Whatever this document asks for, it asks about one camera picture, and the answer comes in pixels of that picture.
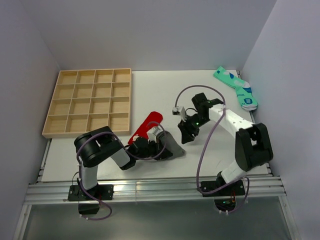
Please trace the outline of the grey sock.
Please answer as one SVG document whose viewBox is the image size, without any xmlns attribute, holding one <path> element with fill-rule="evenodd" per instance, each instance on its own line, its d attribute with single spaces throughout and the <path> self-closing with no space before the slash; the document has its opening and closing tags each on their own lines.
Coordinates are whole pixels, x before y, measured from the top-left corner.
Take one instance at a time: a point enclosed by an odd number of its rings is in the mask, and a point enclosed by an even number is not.
<svg viewBox="0 0 320 240">
<path fill-rule="evenodd" d="M 186 155 L 186 151 L 177 143 L 169 131 L 160 132 L 156 136 L 156 139 L 159 140 L 163 146 L 166 144 L 165 150 L 161 155 L 162 160 L 173 160 Z"/>
</svg>

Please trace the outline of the red Santa sock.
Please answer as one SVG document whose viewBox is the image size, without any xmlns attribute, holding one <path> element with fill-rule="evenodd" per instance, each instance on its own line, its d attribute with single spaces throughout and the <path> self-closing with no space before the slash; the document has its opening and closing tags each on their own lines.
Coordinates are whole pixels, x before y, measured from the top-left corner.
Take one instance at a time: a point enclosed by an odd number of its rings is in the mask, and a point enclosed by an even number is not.
<svg viewBox="0 0 320 240">
<path fill-rule="evenodd" d="M 142 122 L 142 124 L 138 127 L 138 129 L 134 132 L 134 134 L 131 136 L 129 141 L 127 142 L 128 145 L 131 145 L 134 142 L 134 137 L 143 137 L 145 139 L 148 139 L 147 132 L 153 128 L 156 127 L 157 124 L 160 124 L 163 120 L 163 115 L 157 111 L 152 111 L 149 113 L 149 115 L 146 117 L 146 119 Z"/>
</svg>

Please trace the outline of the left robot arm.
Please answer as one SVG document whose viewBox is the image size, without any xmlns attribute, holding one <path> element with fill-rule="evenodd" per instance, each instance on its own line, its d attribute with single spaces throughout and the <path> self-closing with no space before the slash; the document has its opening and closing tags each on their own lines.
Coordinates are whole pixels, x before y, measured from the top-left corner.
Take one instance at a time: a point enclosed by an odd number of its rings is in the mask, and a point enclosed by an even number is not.
<svg viewBox="0 0 320 240">
<path fill-rule="evenodd" d="M 74 141 L 79 164 L 79 194 L 86 200 L 96 197 L 100 191 L 97 180 L 98 165 L 111 158 L 123 171 L 135 166 L 137 160 L 168 160 L 173 153 L 167 148 L 167 137 L 160 140 L 159 134 L 166 134 L 159 127 L 148 131 L 148 136 L 135 135 L 133 142 L 123 145 L 108 127 L 87 132 Z"/>
</svg>

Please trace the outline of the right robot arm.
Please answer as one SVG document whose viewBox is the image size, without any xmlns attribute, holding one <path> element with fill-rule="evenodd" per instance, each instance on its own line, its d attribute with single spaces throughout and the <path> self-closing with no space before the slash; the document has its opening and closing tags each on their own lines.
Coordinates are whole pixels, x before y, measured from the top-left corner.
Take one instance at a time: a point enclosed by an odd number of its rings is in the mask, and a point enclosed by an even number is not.
<svg viewBox="0 0 320 240">
<path fill-rule="evenodd" d="M 234 160 L 224 170 L 218 173 L 216 188 L 222 195 L 229 194 L 234 183 L 239 181 L 252 169 L 262 166 L 274 157 L 267 126 L 263 123 L 253 123 L 233 111 L 218 99 L 207 99 L 202 92 L 191 99 L 196 113 L 188 115 L 184 107 L 175 105 L 173 115 L 181 117 L 177 125 L 181 132 L 181 142 L 186 144 L 195 140 L 200 127 L 208 122 L 214 122 L 214 128 L 221 126 L 235 140 Z"/>
</svg>

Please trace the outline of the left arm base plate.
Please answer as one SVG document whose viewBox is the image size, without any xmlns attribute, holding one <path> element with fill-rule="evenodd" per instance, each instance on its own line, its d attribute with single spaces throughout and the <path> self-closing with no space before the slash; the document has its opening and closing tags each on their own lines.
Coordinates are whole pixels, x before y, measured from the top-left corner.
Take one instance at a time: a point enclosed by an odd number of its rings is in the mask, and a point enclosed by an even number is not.
<svg viewBox="0 0 320 240">
<path fill-rule="evenodd" d="M 86 191 L 96 199 L 112 200 L 114 193 L 114 185 L 97 184 L 92 189 L 88 189 Z M 93 201 L 91 197 L 89 197 L 86 193 L 83 192 L 82 188 L 78 184 L 70 186 L 67 200 L 69 202 Z"/>
</svg>

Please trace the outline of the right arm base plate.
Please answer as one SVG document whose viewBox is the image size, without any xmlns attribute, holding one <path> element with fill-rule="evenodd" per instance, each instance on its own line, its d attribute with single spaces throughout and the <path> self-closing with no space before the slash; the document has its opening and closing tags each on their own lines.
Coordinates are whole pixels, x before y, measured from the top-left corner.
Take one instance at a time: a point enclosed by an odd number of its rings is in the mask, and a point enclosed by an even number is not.
<svg viewBox="0 0 320 240">
<path fill-rule="evenodd" d="M 200 189 L 205 192 L 214 191 L 211 194 L 202 194 L 203 197 L 231 197 L 231 196 L 244 196 L 245 187 L 242 180 L 238 180 L 235 183 L 232 183 L 223 189 L 217 191 L 218 188 L 224 186 L 226 182 L 222 177 L 217 178 L 212 181 L 202 181 L 200 184 Z"/>
</svg>

